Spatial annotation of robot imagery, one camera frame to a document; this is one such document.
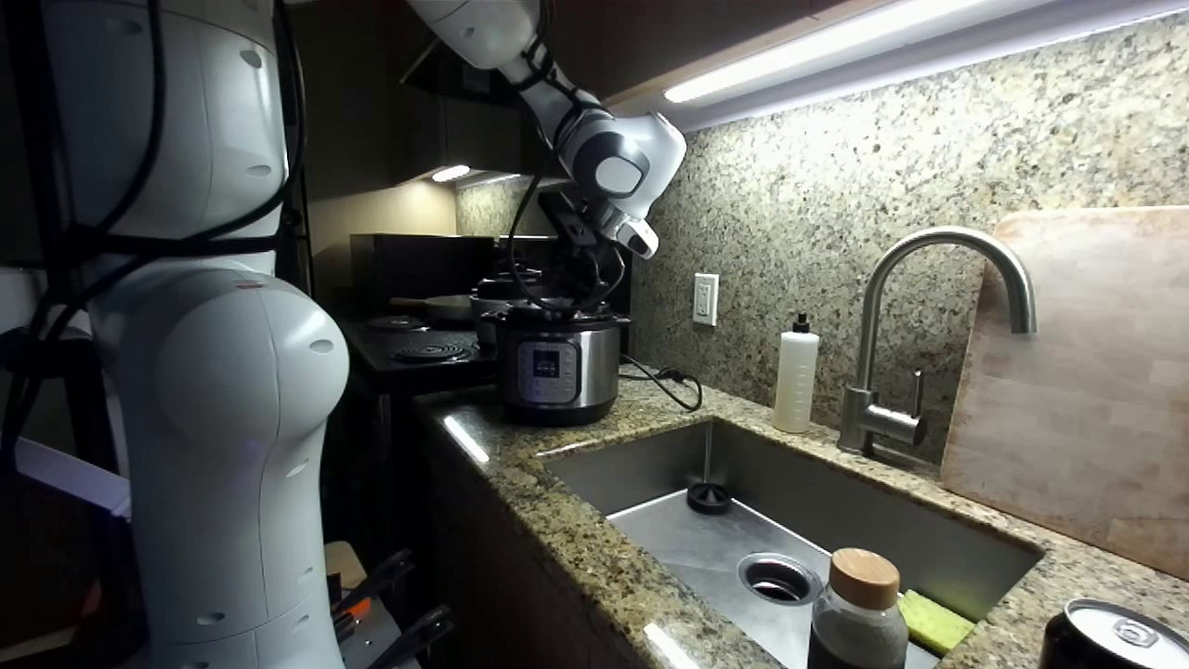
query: wall outlet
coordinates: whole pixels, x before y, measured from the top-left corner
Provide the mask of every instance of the wall outlet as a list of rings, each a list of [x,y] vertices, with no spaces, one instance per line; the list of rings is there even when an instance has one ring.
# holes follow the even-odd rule
[[[717,327],[717,275],[694,272],[694,325]]]

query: soap dispenser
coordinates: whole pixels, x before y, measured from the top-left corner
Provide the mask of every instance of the soap dispenser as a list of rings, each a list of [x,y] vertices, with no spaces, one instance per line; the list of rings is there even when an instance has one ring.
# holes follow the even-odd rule
[[[776,359],[776,432],[806,432],[819,390],[819,329],[811,317],[798,313],[787,329],[780,329],[780,359]]]

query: faucet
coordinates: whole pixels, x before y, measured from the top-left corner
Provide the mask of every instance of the faucet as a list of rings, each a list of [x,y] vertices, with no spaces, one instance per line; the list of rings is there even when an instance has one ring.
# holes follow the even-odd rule
[[[892,245],[880,258],[876,272],[866,280],[863,329],[860,329],[860,369],[855,369],[855,384],[847,386],[845,429],[840,429],[840,445],[845,450],[870,452],[870,438],[873,434],[883,434],[883,438],[896,438],[896,442],[914,442],[914,445],[924,438],[924,416],[923,416],[924,374],[923,372],[919,372],[919,409],[914,411],[899,411],[899,409],[876,405],[876,396],[873,396],[883,281],[889,281],[889,275],[892,275],[892,268],[899,259],[907,259],[914,248],[924,248],[924,245],[965,245],[965,248],[981,254],[990,263],[997,263],[997,272],[1006,281],[1011,329],[1015,334],[1034,334],[1038,329],[1034,281],[1031,281],[1031,272],[1021,268],[1021,259],[1011,248],[1003,248],[990,234],[965,229],[965,225],[929,225],[929,229],[919,229],[919,234],[904,237],[899,245]]]

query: kitchen sink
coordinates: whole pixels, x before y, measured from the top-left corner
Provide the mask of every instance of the kitchen sink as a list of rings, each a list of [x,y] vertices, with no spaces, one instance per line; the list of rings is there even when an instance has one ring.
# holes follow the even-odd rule
[[[971,619],[1044,556],[997,528],[730,419],[545,452],[545,468],[654,555],[707,608],[792,669],[806,659],[828,551],[876,551],[899,564],[904,587]],[[731,502],[700,514],[686,505],[693,487],[720,487]],[[924,666],[938,659],[911,647],[911,669]]]

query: sponge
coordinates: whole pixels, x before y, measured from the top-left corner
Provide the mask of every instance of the sponge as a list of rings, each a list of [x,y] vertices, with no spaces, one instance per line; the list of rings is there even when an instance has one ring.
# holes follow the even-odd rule
[[[950,614],[948,606],[939,606],[919,590],[907,590],[899,598],[899,614],[907,619],[911,640],[938,649],[938,655],[954,649],[974,628],[965,618]]]

